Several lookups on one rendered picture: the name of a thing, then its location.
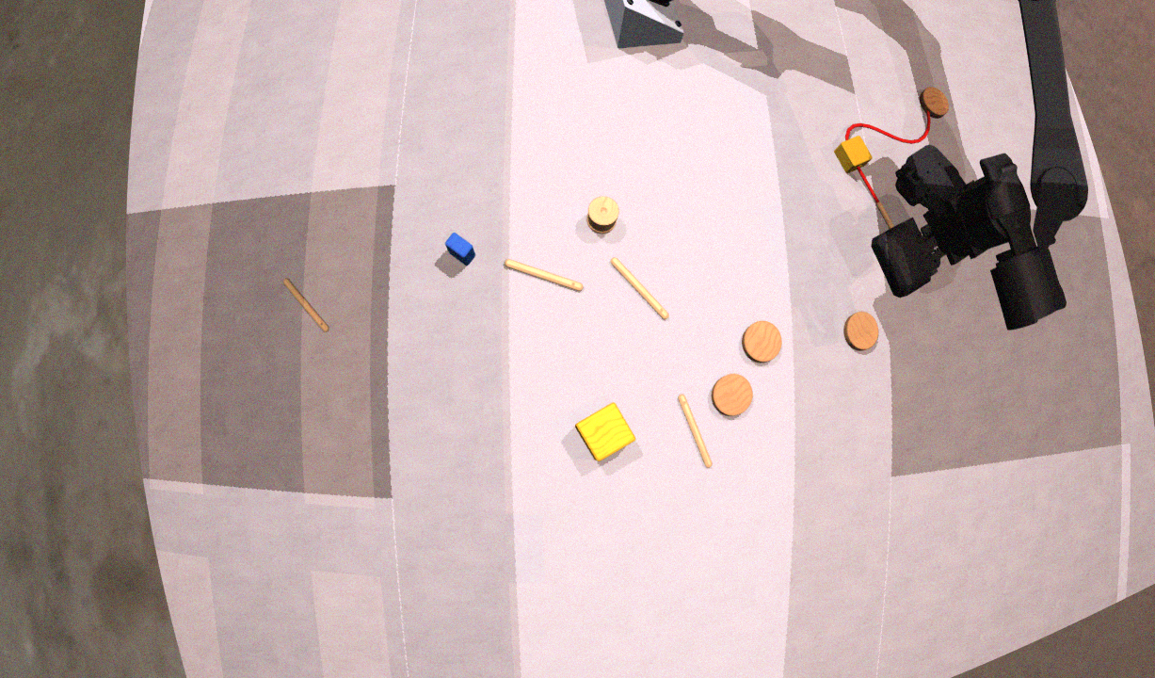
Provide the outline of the round wooden disc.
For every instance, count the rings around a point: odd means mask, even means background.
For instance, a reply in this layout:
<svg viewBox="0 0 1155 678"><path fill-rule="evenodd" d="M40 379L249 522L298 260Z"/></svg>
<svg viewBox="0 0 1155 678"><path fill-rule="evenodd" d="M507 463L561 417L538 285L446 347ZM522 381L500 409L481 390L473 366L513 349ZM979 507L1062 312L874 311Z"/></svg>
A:
<svg viewBox="0 0 1155 678"><path fill-rule="evenodd" d="M758 321L748 326L742 338L742 347L750 360L766 363L776 359L782 348L782 335L777 327L767 321Z"/></svg>
<svg viewBox="0 0 1155 678"><path fill-rule="evenodd" d="M873 315L867 312L856 312L847 318L843 333L848 345L856 351L864 351L877 342L878 327Z"/></svg>
<svg viewBox="0 0 1155 678"><path fill-rule="evenodd" d="M717 380L711 392L711 403L720 413L732 416L746 411L752 404L753 392L744 375L730 374Z"/></svg>

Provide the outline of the blue rectangular block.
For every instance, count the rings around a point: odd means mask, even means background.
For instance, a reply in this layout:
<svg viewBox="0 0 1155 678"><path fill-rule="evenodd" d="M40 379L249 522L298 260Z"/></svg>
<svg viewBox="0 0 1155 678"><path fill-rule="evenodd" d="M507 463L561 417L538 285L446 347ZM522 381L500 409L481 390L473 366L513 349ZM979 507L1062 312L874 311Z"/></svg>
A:
<svg viewBox="0 0 1155 678"><path fill-rule="evenodd" d="M449 249L450 256L459 259L462 265L471 265L475 258L474 245L468 243L468 240L462 239L456 233L453 233L445 240L445 247Z"/></svg>

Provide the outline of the round wooden button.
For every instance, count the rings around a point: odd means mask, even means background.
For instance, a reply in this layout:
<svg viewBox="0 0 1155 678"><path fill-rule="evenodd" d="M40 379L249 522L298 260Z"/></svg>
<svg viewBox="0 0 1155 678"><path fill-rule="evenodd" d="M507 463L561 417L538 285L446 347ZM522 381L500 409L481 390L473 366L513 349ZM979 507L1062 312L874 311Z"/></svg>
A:
<svg viewBox="0 0 1155 678"><path fill-rule="evenodd" d="M921 105L922 110L930 112L930 117L933 119L941 119L944 113L951 110L951 104L948 104L946 96L939 89L933 89L933 87L927 87L921 94Z"/></svg>

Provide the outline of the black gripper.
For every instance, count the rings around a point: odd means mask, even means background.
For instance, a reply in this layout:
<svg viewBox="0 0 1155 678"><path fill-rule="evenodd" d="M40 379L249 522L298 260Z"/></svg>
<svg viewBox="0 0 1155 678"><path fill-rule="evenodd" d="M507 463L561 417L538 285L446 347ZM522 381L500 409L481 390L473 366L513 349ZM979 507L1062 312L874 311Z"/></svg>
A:
<svg viewBox="0 0 1155 678"><path fill-rule="evenodd" d="M985 249L991 249L981 248L966 231L961 207L968 192L966 189L960 196L945 202L948 210L936 219L933 226L926 224L918 229L910 218L873 237L871 248L895 297L909 296L931 282L942 256L951 259L951 266L954 266L964 258L977 258Z"/></svg>

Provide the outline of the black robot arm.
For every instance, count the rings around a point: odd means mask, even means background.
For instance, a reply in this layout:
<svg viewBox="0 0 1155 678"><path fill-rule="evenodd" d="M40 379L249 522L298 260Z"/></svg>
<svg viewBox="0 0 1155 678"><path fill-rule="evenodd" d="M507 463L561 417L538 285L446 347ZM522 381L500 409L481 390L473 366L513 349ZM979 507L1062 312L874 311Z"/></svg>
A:
<svg viewBox="0 0 1155 678"><path fill-rule="evenodd" d="M981 248L1009 243L1009 249L996 254L999 263L990 270L1008 331L1035 325L1067 305L1048 248L1055 244L1063 219L1076 218L1088 199L1055 1L1018 0L1035 105L1034 228L1018 166L1006 152L979 161L986 181L978 187L974 181L966 184L951 161L930 143L906 158L906 165L895 172L896 189L906 202L929 210L923 215L927 226L948 210L945 202L969 189L961 209L974 243Z"/></svg>

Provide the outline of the orange square block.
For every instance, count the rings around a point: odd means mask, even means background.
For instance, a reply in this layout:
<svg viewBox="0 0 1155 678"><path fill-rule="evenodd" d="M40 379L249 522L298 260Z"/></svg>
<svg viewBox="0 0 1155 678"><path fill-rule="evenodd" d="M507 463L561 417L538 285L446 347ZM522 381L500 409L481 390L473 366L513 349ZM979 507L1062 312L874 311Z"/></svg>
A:
<svg viewBox="0 0 1155 678"><path fill-rule="evenodd" d="M578 422L574 429L578 430L595 460L608 459L613 452L634 442L633 431L626 425L626 420L623 419L621 411L614 402Z"/></svg>

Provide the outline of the red string with wooden stick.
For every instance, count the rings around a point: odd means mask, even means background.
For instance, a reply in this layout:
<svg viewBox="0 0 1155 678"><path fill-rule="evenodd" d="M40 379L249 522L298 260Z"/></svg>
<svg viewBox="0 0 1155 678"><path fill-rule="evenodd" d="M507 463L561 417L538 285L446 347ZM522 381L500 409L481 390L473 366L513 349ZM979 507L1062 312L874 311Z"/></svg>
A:
<svg viewBox="0 0 1155 678"><path fill-rule="evenodd" d="M921 141L922 141L922 140L924 140L924 139L926 137L926 135L927 135L927 132L930 131L930 122L931 122L931 121L930 121L930 112L929 112L927 110L926 110L926 112L927 112L927 127L926 127L926 131L924 132L924 135L922 135L921 140L903 140L902 137L896 137L895 135L892 135L892 134L891 134L891 133L888 133L888 132L884 132L884 131L881 131L881 129L878 129L878 128L873 127L873 126L872 126L871 124L864 124L864 122L856 122L856 124L852 124L852 127L849 127L849 128L848 128L848 129L845 131L845 140L848 140L848 137L849 137L849 134L851 134L851 131L854 131L854 128L856 128L856 127L865 127L865 128L871 128L871 129L874 129L874 131L877 131L877 132L879 132L879 133L881 133L881 134L884 134L884 135L887 135L887 137L894 137L894 140L899 140L900 142L904 142L904 143L921 143ZM884 222L886 222L886 223L887 223L887 226L891 226L891 228L894 228L894 224L892 224L892 222L891 222L891 215L888 215L888 213L887 213L886 210L884 210L884 204L882 204L882 202L880 202L880 201L878 200L878 198L875 198L875 194L874 194L874 191L873 191L873 188L872 188L872 187L870 186L870 184L867 182L867 180L865 179L865 176L864 176L864 172L862 172L860 167L857 167L857 169L859 170L859 173L860 173L860 179L864 179L864 182L865 182L865 185L866 185L866 186L867 186L867 188L870 189L871 194L873 194L873 198L874 198L874 200L875 200L875 207L877 207L877 209L879 209L879 211L881 211L881 216L882 216L882 218L884 218Z"/></svg>

